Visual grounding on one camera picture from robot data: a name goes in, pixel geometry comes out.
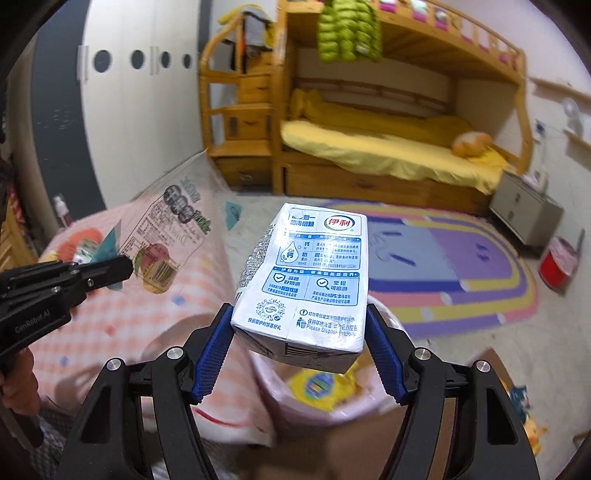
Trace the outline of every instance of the snack package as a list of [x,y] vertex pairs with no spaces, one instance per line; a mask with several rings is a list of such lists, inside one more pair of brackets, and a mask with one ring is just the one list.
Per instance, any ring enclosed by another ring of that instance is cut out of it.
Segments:
[[126,288],[140,284],[152,293],[164,293],[212,229],[225,232],[239,220],[242,208],[230,200],[234,196],[207,154],[195,155],[133,201],[93,260],[127,255],[137,280],[127,281]]
[[345,373],[363,349],[367,218],[286,203],[249,256],[232,326],[274,360]]
[[345,374],[304,368],[291,377],[287,384],[296,400],[322,411],[333,411],[337,405],[355,395],[357,367],[356,361]]

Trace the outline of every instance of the plastic bag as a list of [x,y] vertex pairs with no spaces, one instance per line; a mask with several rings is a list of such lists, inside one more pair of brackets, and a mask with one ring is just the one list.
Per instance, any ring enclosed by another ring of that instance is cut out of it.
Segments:
[[230,200],[235,196],[207,154],[195,155],[132,203],[93,260],[127,255],[134,262],[135,283],[163,293],[212,230],[226,232],[238,221],[242,209]]
[[[391,327],[404,330],[398,319],[380,301],[368,296],[368,303],[376,305]],[[368,354],[365,350],[366,347],[362,356]],[[287,378],[291,376],[289,373],[295,373],[287,369],[294,367],[280,364],[255,352],[251,352],[251,359],[265,402],[279,430],[292,429],[298,424],[328,427],[397,405],[385,392],[373,361],[361,366],[355,373],[357,384],[362,390],[360,394],[332,411],[322,411],[294,398],[287,384]]]

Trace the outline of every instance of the blue gripper pad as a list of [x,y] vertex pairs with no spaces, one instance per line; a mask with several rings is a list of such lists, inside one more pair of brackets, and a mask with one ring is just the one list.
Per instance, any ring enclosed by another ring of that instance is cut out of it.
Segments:
[[365,315],[365,342],[378,369],[384,390],[398,403],[404,404],[408,393],[404,386],[404,368],[381,323],[384,324],[384,328],[389,328],[383,319],[377,319],[368,308]]
[[212,392],[228,348],[230,348],[234,337],[234,330],[230,325],[233,310],[232,306],[226,309],[203,348],[201,357],[195,363],[195,385],[192,395],[198,403]]

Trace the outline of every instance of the milk carton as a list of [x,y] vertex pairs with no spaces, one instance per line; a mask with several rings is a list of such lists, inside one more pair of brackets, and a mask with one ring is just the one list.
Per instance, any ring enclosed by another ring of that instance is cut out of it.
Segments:
[[363,349],[367,218],[286,203],[249,257],[232,326],[253,351],[344,373]]

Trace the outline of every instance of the wooden bunk bed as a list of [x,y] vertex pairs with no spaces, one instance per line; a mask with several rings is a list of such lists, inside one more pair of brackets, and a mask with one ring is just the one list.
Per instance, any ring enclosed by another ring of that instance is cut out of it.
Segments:
[[[514,107],[522,139],[519,155],[493,147],[518,174],[528,168],[532,136],[525,109],[527,72],[524,52],[477,20],[436,0],[426,2],[426,15],[417,15],[407,0],[398,0],[395,11],[382,9],[378,0],[371,0],[371,4],[382,24],[383,57],[449,77],[447,100],[346,79],[298,77],[297,50],[317,47],[317,20],[323,3],[278,0],[272,54],[247,60],[244,72],[240,66],[236,72],[220,72],[209,67],[213,49],[228,33],[235,30],[240,35],[242,19],[239,16],[204,50],[200,64],[200,94],[203,138],[210,156],[230,184],[270,182],[273,194],[358,199],[484,214],[491,196],[476,188],[430,179],[402,180],[390,175],[353,173],[330,160],[290,150],[282,141],[281,124],[288,116],[291,93],[298,86],[313,85],[316,89],[326,87],[342,91],[361,88],[374,98],[395,95],[409,103],[431,104],[443,113],[453,113],[460,79],[492,80],[515,86]],[[238,48],[235,54],[236,65],[241,65],[242,53]],[[209,86],[212,83],[237,85],[238,103],[211,109]],[[355,107],[397,113],[375,106],[356,104]],[[225,119],[226,139],[220,145],[212,144],[211,118],[216,114]]]

